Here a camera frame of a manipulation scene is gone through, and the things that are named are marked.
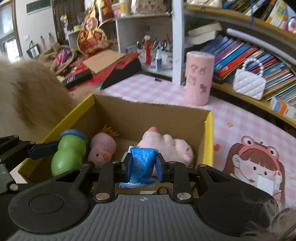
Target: green toy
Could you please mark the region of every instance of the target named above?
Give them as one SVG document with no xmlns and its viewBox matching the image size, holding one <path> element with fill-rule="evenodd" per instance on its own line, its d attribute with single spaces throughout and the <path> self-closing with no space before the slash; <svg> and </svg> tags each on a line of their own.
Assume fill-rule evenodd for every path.
<svg viewBox="0 0 296 241">
<path fill-rule="evenodd" d="M 82 132 L 67 130 L 61 133 L 60 139 L 58 151 L 52 157 L 53 177 L 82 165 L 82 158 L 86 154 L 87 139 Z"/>
</svg>

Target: brown cloth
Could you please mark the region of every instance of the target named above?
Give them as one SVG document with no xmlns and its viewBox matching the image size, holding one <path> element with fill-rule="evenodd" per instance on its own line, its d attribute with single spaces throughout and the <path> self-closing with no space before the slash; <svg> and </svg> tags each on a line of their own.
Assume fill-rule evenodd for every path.
<svg viewBox="0 0 296 241">
<path fill-rule="evenodd" d="M 67 59 L 67 61 L 65 63 L 59 65 L 54 56 L 59 54 L 66 47 L 69 47 L 69 46 L 68 45 L 60 45 L 57 42 L 51 43 L 49 49 L 44 51 L 39 56 L 38 62 L 44 64 L 56 75 L 59 75 L 61 72 L 63 72 L 64 69 L 66 69 L 74 61 L 74 59 L 76 57 L 76 52 L 73 49 L 71 49 L 72 55 L 69 56 L 69 58 Z"/>
</svg>

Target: plush pig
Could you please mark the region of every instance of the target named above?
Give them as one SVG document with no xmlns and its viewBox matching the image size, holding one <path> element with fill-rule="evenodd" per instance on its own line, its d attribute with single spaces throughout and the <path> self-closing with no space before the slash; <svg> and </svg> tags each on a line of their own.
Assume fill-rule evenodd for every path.
<svg viewBox="0 0 296 241">
<path fill-rule="evenodd" d="M 169 134 L 162 136 L 158 133 L 156 127 L 151 127 L 146 131 L 137 146 L 140 148 L 158 149 L 165 161 L 182 162 L 187 167 L 193 160 L 193 151 L 186 141 L 173 139 Z"/>
<path fill-rule="evenodd" d="M 116 142 L 112 136 L 118 135 L 105 126 L 91 140 L 91 151 L 88 160 L 92 161 L 96 167 L 102 167 L 106 162 L 111 161 L 116 150 Z"/>
</svg>

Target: blue plastic package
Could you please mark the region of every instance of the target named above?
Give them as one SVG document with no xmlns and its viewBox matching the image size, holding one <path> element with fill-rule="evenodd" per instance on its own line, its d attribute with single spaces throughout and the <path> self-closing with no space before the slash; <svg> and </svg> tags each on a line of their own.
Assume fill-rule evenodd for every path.
<svg viewBox="0 0 296 241">
<path fill-rule="evenodd" d="M 130 149 L 133 157 L 131 179 L 128 183 L 120 183 L 120 187 L 137 188 L 156 182 L 152 172 L 158 155 L 157 149 L 134 147 Z"/>
</svg>

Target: blue lid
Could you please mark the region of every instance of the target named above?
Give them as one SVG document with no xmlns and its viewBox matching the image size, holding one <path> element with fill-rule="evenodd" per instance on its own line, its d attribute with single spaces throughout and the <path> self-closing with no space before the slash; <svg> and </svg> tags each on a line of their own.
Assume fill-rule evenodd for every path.
<svg viewBox="0 0 296 241">
<path fill-rule="evenodd" d="M 74 136 L 78 136 L 78 137 L 80 137 L 82 140 L 84 140 L 85 145 L 87 144 L 86 136 L 85 136 L 82 132 L 80 132 L 80 131 L 78 131 L 78 130 L 70 129 L 70 130 L 63 131 L 63 132 L 60 134 L 59 138 L 62 139 L 62 137 L 65 136 L 65 135 L 74 135 Z"/>
</svg>

